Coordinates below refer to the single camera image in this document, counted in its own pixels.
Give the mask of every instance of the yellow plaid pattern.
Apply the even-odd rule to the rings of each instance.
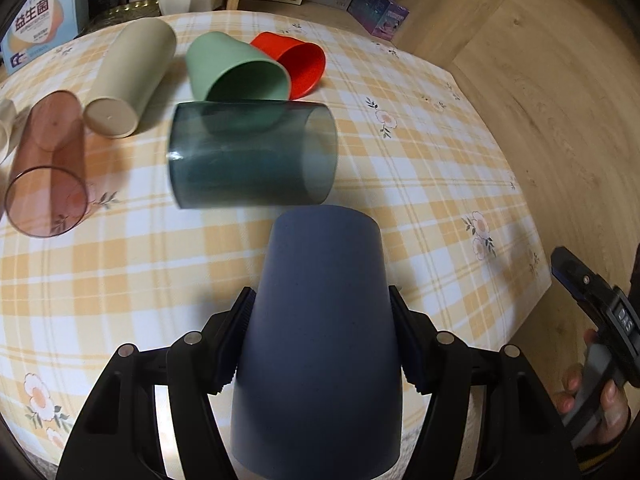
[[[503,345],[550,285],[527,204],[491,133],[449,73],[375,38],[282,16],[230,11],[165,18],[174,62],[120,140],[89,134],[90,215],[36,239],[0,221],[0,412],[23,446],[56,462],[68,428],[114,350],[167,346],[256,287],[277,207],[179,210],[168,186],[167,132],[193,99],[184,54],[221,30],[243,41],[270,30],[320,44],[327,67],[306,99],[326,103],[339,131],[327,199],[382,229],[388,282],[441,329]],[[57,89],[82,101],[122,26],[45,54],[9,78],[18,110]],[[152,49],[152,44],[140,48]],[[6,183],[10,160],[0,168]],[[231,389],[216,398],[228,436]],[[425,402],[405,385],[405,434]]]

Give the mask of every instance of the finger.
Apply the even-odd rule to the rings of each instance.
[[[624,390],[619,390],[616,383],[609,381],[602,389],[600,405],[604,410],[604,423],[615,438],[625,429],[629,414]]]
[[[582,336],[582,338],[588,346],[598,340],[598,333],[593,328],[588,328],[584,331],[584,335]]]
[[[557,394],[553,394],[551,399],[556,406],[556,410],[558,410],[561,415],[569,413],[574,408],[575,399],[568,393],[559,392]]]
[[[573,364],[562,375],[562,387],[568,394],[575,394],[582,384],[582,365]]]

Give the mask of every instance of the hand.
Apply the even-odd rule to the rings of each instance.
[[[595,330],[589,329],[584,333],[584,342],[587,345],[595,343],[598,335]],[[575,403],[574,395],[580,389],[582,383],[582,365],[570,366],[562,377],[564,392],[553,396],[554,403],[561,415],[570,412]],[[626,428],[629,417],[629,406],[624,390],[618,389],[613,380],[605,384],[600,394],[600,405],[604,410],[604,418],[598,427],[593,430],[582,442],[581,446],[589,444],[608,444],[620,435]]]

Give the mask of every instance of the cup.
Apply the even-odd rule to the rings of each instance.
[[[14,102],[11,99],[0,99],[0,162],[9,155],[11,132],[16,115]]]
[[[167,159],[180,208],[319,204],[334,183],[335,121],[318,103],[180,103]]]
[[[398,460],[401,426],[380,228],[339,206],[287,211],[242,343],[233,456],[264,478],[375,478]]]
[[[261,32],[251,44],[287,70],[291,78],[289,99],[299,99],[307,95],[324,73],[324,50],[315,43],[306,43],[272,32]]]
[[[89,91],[84,108],[86,125],[114,139],[135,132],[174,58],[175,45],[174,30],[159,18],[140,18],[123,28]]]
[[[186,60],[196,101],[289,98],[291,80],[282,65],[223,32],[197,37]]]
[[[87,205],[82,105],[60,90],[38,101],[27,117],[4,209],[18,231],[48,238],[75,227]]]

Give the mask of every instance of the white cup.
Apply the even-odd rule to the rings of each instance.
[[[0,99],[0,163],[9,155],[16,115],[14,102],[11,99]]]
[[[114,139],[135,132],[174,58],[175,46],[174,30],[159,18],[140,18],[124,27],[107,50],[86,98],[86,125]]]

